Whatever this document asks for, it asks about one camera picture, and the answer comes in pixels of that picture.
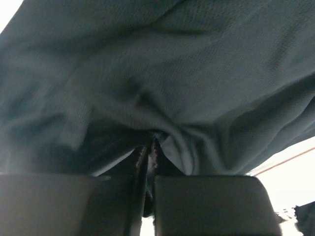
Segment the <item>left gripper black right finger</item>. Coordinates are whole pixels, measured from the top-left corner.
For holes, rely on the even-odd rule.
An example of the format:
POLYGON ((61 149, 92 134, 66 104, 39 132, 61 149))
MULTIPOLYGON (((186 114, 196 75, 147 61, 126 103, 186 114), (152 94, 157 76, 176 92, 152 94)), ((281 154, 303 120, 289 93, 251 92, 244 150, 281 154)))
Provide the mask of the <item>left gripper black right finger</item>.
POLYGON ((279 236, 263 184, 251 176, 187 176, 152 142, 158 236, 279 236))

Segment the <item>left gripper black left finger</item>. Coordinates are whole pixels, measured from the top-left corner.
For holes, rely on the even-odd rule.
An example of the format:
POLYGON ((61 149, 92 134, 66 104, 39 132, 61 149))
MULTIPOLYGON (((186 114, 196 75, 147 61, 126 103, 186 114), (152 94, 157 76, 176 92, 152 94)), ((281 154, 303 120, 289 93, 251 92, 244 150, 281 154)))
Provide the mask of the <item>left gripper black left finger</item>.
POLYGON ((91 176, 1 174, 3 236, 137 236, 146 193, 148 149, 91 176))

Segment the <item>black shorts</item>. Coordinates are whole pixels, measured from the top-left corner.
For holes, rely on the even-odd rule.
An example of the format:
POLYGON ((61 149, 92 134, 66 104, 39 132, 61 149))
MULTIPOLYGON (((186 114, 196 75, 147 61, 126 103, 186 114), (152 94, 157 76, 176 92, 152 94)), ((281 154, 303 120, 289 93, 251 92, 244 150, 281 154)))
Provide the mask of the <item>black shorts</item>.
POLYGON ((2 172, 158 138, 185 174, 244 174, 314 134, 312 0, 26 0, 0 35, 2 172))

